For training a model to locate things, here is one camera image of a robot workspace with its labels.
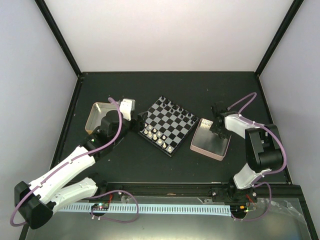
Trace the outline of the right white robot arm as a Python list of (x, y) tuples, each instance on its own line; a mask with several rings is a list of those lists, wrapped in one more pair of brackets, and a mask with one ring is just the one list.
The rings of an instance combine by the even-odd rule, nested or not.
[(228, 110), (223, 102), (211, 106), (213, 124), (210, 131), (222, 139), (231, 133), (245, 140), (246, 164), (229, 180), (227, 196), (232, 202), (242, 202), (245, 195), (256, 187), (265, 175), (281, 172), (287, 164), (278, 128), (274, 124), (263, 125)]

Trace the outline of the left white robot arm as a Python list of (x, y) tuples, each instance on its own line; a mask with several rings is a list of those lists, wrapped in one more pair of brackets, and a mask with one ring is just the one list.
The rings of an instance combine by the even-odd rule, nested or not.
[(14, 212), (20, 213), (24, 224), (35, 230), (46, 224), (60, 209), (74, 202), (103, 199), (108, 194), (107, 182), (97, 173), (74, 184), (69, 182), (110, 153), (128, 131), (141, 131), (147, 116), (145, 111), (127, 120), (120, 111), (109, 111), (100, 125), (65, 160), (30, 183), (21, 181), (15, 186)]

